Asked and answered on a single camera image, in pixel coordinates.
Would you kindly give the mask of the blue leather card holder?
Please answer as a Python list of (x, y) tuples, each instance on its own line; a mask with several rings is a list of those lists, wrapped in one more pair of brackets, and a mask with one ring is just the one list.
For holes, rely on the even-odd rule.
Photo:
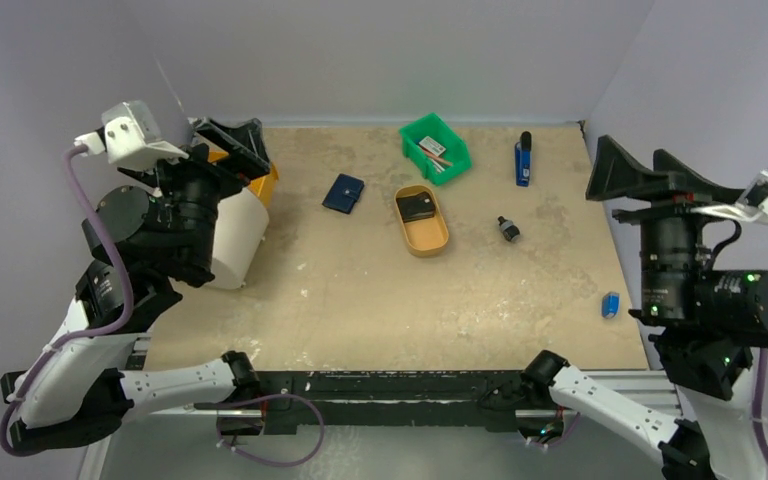
[(325, 195), (322, 205), (343, 214), (350, 214), (360, 200), (364, 188), (363, 180), (340, 173)]

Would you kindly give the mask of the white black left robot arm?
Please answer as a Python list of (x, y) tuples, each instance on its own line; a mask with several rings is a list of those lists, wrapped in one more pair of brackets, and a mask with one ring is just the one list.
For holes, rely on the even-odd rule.
[(186, 404), (244, 409), (258, 395), (248, 356), (229, 351), (194, 367), (129, 372), (127, 357), (181, 295), (175, 282), (214, 279), (214, 238), (222, 200), (271, 172), (260, 120), (193, 124), (196, 141), (177, 146), (151, 125), (119, 117), (76, 139), (65, 158), (106, 154), (131, 183), (91, 205), (71, 188), (86, 217), (92, 261), (78, 280), (66, 317), (25, 371), (0, 381), (6, 411), (0, 445), (26, 457), (90, 445), (124, 423)]

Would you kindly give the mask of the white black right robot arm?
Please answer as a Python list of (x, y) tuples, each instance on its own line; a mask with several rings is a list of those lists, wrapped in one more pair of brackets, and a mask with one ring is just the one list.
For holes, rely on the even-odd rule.
[(590, 201), (630, 198), (613, 217), (640, 229), (641, 305), (669, 381), (694, 418), (666, 415), (614, 391), (544, 350), (522, 372), (536, 407), (551, 401), (644, 451), (667, 479), (768, 479), (768, 429), (757, 391), (768, 350), (768, 270), (718, 270), (704, 228), (768, 225), (768, 169), (744, 189), (715, 184), (665, 150), (645, 167), (608, 135), (597, 142)]

